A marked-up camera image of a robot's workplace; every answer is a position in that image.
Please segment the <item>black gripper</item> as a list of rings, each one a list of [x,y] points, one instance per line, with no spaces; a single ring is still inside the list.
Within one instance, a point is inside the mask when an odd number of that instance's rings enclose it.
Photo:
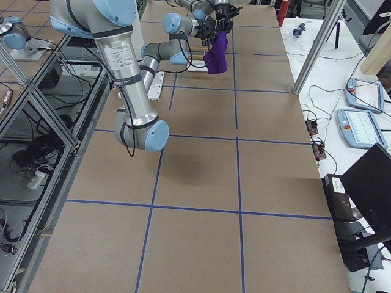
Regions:
[[[198,38],[203,43],[212,43],[216,35],[216,20],[207,16],[206,19],[198,19]]]
[[[240,14],[243,7],[235,7],[229,3],[219,3],[214,6],[216,15],[216,29],[218,32],[230,32],[233,27],[233,18]]]

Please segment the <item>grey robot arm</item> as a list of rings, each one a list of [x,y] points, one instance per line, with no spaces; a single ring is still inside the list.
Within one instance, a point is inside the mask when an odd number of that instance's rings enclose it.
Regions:
[[[204,61],[210,74],[227,69],[227,34],[240,9],[229,1],[178,1],[191,16],[168,13],[163,29],[169,39],[149,43],[136,54],[131,41],[137,18],[134,1],[52,1],[52,27],[67,35],[92,39],[101,62],[119,89],[123,106],[115,118],[115,136],[128,149],[159,151],[169,138],[169,126],[148,100],[148,91],[159,64],[189,65],[188,40],[199,38],[211,51]]]
[[[149,90],[160,62],[187,65],[191,60],[188,38],[195,37],[210,42],[214,39],[216,20],[211,16],[195,19],[178,13],[167,13],[162,27],[169,39],[161,43],[148,43],[141,48],[140,65],[145,89]]]

